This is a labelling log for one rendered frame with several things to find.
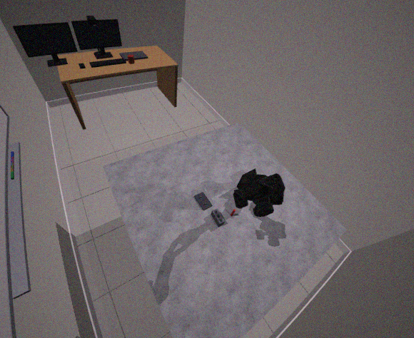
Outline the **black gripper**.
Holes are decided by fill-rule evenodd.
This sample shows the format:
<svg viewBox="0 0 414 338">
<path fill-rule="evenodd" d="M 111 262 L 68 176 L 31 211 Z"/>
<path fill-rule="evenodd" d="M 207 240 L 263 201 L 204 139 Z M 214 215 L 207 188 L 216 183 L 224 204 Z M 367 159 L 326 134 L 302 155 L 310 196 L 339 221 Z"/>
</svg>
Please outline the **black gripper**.
<svg viewBox="0 0 414 338">
<path fill-rule="evenodd" d="M 282 177 L 277 173 L 274 175 L 270 175 L 268 177 L 258 179 L 256 180 L 256 182 L 258 183 L 258 185 L 251 188 L 251 190 L 246 193 L 243 189 L 234 190 L 233 197 L 237 208 L 241 209 L 247 207 L 247 199 L 252 197 L 256 203 L 268 199 L 266 194 L 270 196 L 272 201 L 273 194 L 277 195 L 279 193 L 284 192 L 285 190 Z"/>
</svg>

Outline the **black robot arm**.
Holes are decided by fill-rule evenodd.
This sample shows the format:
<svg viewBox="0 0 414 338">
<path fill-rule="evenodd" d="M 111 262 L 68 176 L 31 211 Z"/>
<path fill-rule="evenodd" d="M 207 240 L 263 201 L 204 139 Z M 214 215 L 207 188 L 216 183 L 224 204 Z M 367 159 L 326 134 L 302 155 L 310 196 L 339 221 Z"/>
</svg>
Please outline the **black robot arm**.
<svg viewBox="0 0 414 338">
<path fill-rule="evenodd" d="M 258 185 L 258 183 L 256 182 L 256 180 L 261 179 L 267 177 L 266 175 L 259 175 L 257 174 L 252 175 L 248 178 L 242 178 L 240 179 L 240 189 L 243 189 L 244 192 L 248 192 L 251 190 L 251 188 L 255 187 Z M 259 201 L 259 202 L 255 202 L 253 197 L 249 198 L 247 200 L 253 201 L 253 204 L 255 204 L 256 206 L 253 208 L 253 213 L 255 216 L 258 217 L 265 217 L 267 215 L 270 215 L 271 213 L 274 212 L 274 208 L 273 205 L 282 205 L 283 202 L 283 192 L 279 193 L 277 195 L 273 194 L 273 200 L 271 201 L 271 198 L 268 194 L 267 198 L 265 200 Z"/>
</svg>

